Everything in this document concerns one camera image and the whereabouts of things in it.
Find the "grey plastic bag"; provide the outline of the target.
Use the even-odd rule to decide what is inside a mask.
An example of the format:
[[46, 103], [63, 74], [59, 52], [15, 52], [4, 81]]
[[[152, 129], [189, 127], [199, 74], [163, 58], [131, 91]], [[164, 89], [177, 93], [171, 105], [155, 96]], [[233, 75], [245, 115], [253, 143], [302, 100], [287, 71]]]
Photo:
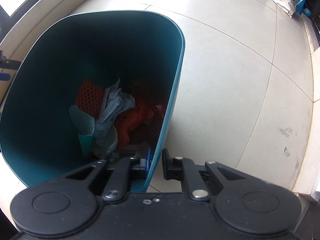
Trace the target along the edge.
[[97, 145], [103, 146], [106, 136], [116, 117], [135, 107], [131, 94], [124, 93], [120, 88], [120, 79], [114, 85], [105, 89], [105, 94], [98, 118], [95, 120], [93, 137]]

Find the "teal plastic sheet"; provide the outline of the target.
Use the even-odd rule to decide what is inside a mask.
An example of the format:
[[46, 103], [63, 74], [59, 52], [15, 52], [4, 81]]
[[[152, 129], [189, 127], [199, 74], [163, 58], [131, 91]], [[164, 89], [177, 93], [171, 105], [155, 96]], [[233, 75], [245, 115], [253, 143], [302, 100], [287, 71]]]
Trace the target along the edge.
[[78, 130], [78, 138], [83, 156], [87, 157], [93, 139], [95, 119], [76, 105], [71, 105], [69, 108], [69, 115], [74, 127]]

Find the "red mesh net bag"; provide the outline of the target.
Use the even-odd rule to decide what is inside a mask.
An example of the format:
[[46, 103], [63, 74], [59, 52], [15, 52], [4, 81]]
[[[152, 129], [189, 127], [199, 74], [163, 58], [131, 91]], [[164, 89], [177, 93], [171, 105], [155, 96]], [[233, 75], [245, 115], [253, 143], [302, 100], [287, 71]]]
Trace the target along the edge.
[[137, 79], [129, 87], [135, 99], [142, 100], [147, 106], [147, 118], [133, 131], [129, 132], [130, 144], [138, 145], [156, 139], [161, 131], [166, 105], [161, 94], [149, 83]]

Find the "teal plastic trash bin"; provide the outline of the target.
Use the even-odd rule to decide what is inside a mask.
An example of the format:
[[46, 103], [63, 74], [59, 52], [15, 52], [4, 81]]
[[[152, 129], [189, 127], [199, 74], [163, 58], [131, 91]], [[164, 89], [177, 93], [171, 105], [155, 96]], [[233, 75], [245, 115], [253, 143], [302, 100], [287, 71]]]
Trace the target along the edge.
[[85, 165], [68, 113], [80, 84], [101, 87], [143, 79], [159, 92], [165, 116], [152, 143], [154, 172], [180, 81], [185, 40], [170, 18], [151, 11], [67, 16], [33, 44], [9, 88], [1, 114], [1, 152], [25, 186]]

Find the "orange plastic bag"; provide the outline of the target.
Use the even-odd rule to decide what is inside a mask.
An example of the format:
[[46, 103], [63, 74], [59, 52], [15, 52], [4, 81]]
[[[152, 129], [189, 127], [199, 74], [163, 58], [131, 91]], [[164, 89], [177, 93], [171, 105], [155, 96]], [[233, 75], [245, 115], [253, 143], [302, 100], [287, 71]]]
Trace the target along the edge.
[[117, 130], [119, 150], [130, 142], [129, 132], [132, 132], [140, 124], [152, 119], [154, 113], [142, 98], [135, 98], [135, 106], [117, 115], [114, 126]]

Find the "orange foam fruit net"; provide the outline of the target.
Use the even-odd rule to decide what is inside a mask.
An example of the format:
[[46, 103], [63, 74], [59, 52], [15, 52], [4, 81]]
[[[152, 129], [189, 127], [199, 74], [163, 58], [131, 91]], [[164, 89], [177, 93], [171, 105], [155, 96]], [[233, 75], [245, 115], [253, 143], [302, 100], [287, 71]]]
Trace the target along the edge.
[[103, 87], [84, 80], [78, 89], [74, 104], [81, 111], [97, 119], [100, 114], [104, 95], [105, 90]]

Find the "blue ball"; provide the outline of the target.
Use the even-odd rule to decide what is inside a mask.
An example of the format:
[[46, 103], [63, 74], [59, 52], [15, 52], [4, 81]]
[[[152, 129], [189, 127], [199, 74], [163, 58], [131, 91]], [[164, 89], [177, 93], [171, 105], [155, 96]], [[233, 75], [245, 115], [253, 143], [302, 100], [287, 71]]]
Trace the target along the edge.
[[311, 11], [308, 9], [308, 8], [305, 8], [303, 10], [304, 14], [307, 16], [307, 17], [310, 17], [311, 16]]

